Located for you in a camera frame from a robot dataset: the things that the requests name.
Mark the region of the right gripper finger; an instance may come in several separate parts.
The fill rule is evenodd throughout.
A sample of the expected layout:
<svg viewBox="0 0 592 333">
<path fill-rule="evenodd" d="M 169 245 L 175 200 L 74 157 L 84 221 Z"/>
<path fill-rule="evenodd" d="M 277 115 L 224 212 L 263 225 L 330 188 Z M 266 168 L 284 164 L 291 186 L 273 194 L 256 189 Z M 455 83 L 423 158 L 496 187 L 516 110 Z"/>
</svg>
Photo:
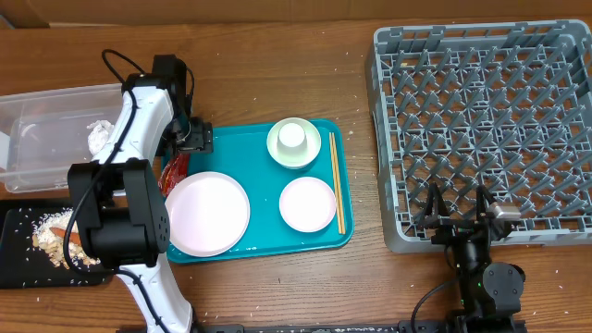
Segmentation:
<svg viewBox="0 0 592 333">
<path fill-rule="evenodd" d="M 478 185 L 476 188 L 476 219 L 486 221 L 493 217 L 488 208 L 496 202 L 494 196 L 485 185 Z"/>
<path fill-rule="evenodd" d="M 449 210 L 444 202 L 442 193 L 436 183 L 431 183 L 428 189 L 427 201 L 424 209 L 424 220 L 432 221 L 448 217 Z"/>
</svg>

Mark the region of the red snack wrapper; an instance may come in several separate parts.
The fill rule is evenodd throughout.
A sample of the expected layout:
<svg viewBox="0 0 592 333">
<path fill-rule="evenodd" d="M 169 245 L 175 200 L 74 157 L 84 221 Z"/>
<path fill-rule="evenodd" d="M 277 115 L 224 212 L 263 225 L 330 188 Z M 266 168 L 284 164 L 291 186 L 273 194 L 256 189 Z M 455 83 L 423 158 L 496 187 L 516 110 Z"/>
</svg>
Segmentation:
<svg viewBox="0 0 592 333">
<path fill-rule="evenodd" d="M 166 164 L 158 180 L 158 187 L 165 197 L 187 177 L 189 161 L 188 154 L 179 154 Z"/>
</svg>

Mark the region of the large white plate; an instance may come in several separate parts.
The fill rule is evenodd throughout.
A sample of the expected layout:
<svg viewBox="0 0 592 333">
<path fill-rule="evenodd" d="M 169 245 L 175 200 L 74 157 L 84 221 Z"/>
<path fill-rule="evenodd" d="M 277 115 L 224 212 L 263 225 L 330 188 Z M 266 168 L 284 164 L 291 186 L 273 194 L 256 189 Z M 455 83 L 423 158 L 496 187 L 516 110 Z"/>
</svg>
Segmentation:
<svg viewBox="0 0 592 333">
<path fill-rule="evenodd" d="M 188 176 L 166 198 L 170 242 L 195 257 L 212 257 L 239 242 L 251 217 L 246 191 L 215 171 Z"/>
</svg>

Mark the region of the white tissue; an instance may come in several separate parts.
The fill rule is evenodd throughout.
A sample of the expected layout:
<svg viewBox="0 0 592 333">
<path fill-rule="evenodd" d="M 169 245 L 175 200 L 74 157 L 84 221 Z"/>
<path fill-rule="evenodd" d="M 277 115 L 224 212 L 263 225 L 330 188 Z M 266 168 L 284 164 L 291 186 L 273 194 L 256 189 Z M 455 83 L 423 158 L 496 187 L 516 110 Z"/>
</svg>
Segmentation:
<svg viewBox="0 0 592 333">
<path fill-rule="evenodd" d="M 96 155 L 103 149 L 113 128 L 114 125 L 108 120 L 97 120 L 87 126 L 87 129 L 91 131 L 87 138 L 91 155 Z"/>
</svg>

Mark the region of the orange carrot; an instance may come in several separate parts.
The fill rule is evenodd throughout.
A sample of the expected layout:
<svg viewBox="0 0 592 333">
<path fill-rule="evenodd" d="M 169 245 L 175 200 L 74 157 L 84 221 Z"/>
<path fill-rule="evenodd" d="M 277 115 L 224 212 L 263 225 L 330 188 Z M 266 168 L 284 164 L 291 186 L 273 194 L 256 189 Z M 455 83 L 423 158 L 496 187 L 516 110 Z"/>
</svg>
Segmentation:
<svg viewBox="0 0 592 333">
<path fill-rule="evenodd" d="M 50 227 L 51 232 L 59 238 L 64 239 L 66 237 L 66 231 L 62 228 L 58 227 Z M 80 236 L 78 233 L 71 231 L 69 236 L 69 241 L 81 246 Z"/>
</svg>

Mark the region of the rice and peanut scraps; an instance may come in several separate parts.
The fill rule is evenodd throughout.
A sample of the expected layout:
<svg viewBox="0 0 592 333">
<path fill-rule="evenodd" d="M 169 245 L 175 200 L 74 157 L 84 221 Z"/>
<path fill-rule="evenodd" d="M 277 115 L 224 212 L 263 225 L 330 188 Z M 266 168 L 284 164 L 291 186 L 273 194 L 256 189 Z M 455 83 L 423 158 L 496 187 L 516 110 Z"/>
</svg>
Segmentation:
<svg viewBox="0 0 592 333">
<path fill-rule="evenodd" d="M 73 210 L 71 208 L 64 209 L 61 212 L 57 213 L 44 213 L 41 215 L 40 219 L 33 223 L 33 233 L 32 233 L 32 245 L 45 252 L 50 260 L 50 262 L 55 266 L 63 266 L 66 269 L 69 269 L 68 263 L 65 260 L 64 251 L 63 251 L 63 240 L 62 238 L 57 237 L 54 235 L 50 227 L 58 227 L 64 230 L 67 229 L 68 222 L 72 215 Z M 78 233 L 78 226 L 77 224 L 73 225 L 71 231 Z M 82 246 L 74 244 L 72 242 L 68 243 L 68 250 L 70 260 L 72 261 L 73 265 L 83 265 L 87 268 L 90 268 L 92 265 L 100 264 L 99 259 L 93 259 L 88 256 L 82 249 Z"/>
</svg>

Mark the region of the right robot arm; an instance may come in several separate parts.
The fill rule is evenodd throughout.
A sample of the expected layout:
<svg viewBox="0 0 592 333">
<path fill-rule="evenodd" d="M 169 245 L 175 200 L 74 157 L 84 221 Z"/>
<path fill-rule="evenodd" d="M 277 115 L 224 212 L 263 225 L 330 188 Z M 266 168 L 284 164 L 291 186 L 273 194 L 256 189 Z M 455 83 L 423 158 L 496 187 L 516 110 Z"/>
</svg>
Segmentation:
<svg viewBox="0 0 592 333">
<path fill-rule="evenodd" d="M 453 218 L 437 184 L 429 186 L 426 205 L 417 225 L 433 229 L 431 243 L 442 245 L 455 278 L 429 291 L 413 308 L 411 330 L 417 331 L 417 314 L 433 294 L 456 284 L 462 308 L 447 314 L 437 332 L 525 332 L 513 316 L 521 311 L 525 272 L 514 264 L 494 262 L 491 243 L 500 241 L 521 220 L 519 209 L 500 202 L 480 185 L 476 189 L 475 218 Z"/>
</svg>

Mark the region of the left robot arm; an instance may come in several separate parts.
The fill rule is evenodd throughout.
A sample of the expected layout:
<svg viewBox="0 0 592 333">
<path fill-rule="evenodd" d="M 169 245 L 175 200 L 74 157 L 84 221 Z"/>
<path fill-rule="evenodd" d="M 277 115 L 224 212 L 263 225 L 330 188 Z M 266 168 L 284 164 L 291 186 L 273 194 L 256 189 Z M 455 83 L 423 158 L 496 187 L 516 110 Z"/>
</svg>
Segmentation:
<svg viewBox="0 0 592 333">
<path fill-rule="evenodd" d="M 120 77 L 122 110 L 105 146 L 89 163 L 68 171 L 76 231 L 97 270 L 90 278 L 119 278 L 146 321 L 148 332 L 200 332 L 167 260 L 170 219 L 152 170 L 157 156 L 211 153 L 213 130 L 192 115 L 195 78 L 175 55 L 154 57 L 151 71 Z"/>
</svg>

